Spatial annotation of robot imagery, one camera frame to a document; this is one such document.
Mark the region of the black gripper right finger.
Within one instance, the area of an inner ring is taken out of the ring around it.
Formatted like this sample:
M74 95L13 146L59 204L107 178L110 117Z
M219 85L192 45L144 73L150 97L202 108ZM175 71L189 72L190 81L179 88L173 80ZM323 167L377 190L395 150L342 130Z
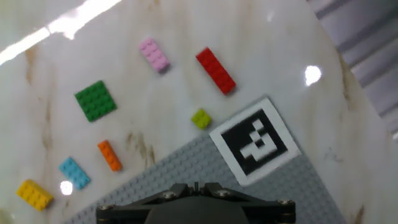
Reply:
M295 202L290 199L262 200L236 190L222 187L219 183L197 184L197 195L231 202L241 208L249 222L295 223Z

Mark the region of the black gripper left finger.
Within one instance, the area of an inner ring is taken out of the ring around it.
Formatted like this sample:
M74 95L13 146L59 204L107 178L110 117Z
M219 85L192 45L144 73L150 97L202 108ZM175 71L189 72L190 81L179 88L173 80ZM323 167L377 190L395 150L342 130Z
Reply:
M187 184L173 184L167 190L127 205L101 205L95 210L96 223L122 223L122 220L144 223L149 212L156 206L193 196L196 192L196 182L193 187L189 187Z

